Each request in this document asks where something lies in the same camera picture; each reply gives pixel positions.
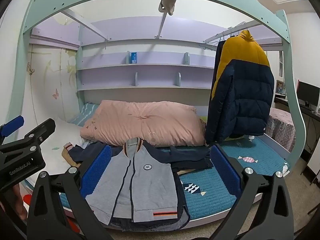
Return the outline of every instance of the jacket zipper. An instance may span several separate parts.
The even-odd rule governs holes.
[[[117,197],[116,197],[115,205],[113,206],[113,211],[112,211],[111,217],[113,217],[113,214],[115,213],[115,209],[116,209],[118,197],[119,197],[119,195],[120,195],[120,193],[121,193],[121,190],[122,190],[122,188],[123,188],[125,176],[127,176],[128,169],[129,169],[129,167],[130,167],[130,164],[131,164],[131,160],[129,161],[129,165],[128,165],[128,167],[127,167],[127,170],[125,171],[125,174],[124,174],[124,177],[123,177],[123,180],[122,180],[122,185],[121,185],[120,190],[119,190],[119,192],[118,192],[118,195],[117,195]]]
[[[133,161],[132,161],[133,162],[133,174],[132,174],[131,181],[130,181],[131,222],[133,222],[132,180],[133,180],[134,174],[136,173],[136,169],[134,167],[134,157],[133,157]]]

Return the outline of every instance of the pink pillow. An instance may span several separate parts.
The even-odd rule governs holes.
[[[122,146],[139,137],[156,147],[204,145],[196,109],[174,102],[128,103],[103,100],[80,131],[83,138]]]

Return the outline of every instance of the metal bolt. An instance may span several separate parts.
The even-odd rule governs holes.
[[[71,174],[74,174],[77,172],[77,168],[76,167],[71,167],[69,170],[68,170],[69,173]]]
[[[276,172],[276,176],[277,176],[278,178],[282,178],[282,177],[283,177],[282,172],[281,172],[281,171],[277,171],[277,172]]]
[[[40,178],[44,178],[47,175],[47,173],[45,171],[41,171],[39,174]]]
[[[244,169],[244,171],[245,171],[245,173],[247,173],[247,174],[252,174],[253,173],[253,169],[251,169],[251,168],[245,168]]]

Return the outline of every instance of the hood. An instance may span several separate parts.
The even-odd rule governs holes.
[[[253,37],[251,36],[248,30],[244,30],[239,34],[240,37],[245,39],[246,41],[254,41]]]

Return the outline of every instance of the jacket logo patch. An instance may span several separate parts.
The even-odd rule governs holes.
[[[143,166],[143,168],[148,171],[148,170],[151,170],[152,169],[152,166],[150,164],[146,164]]]

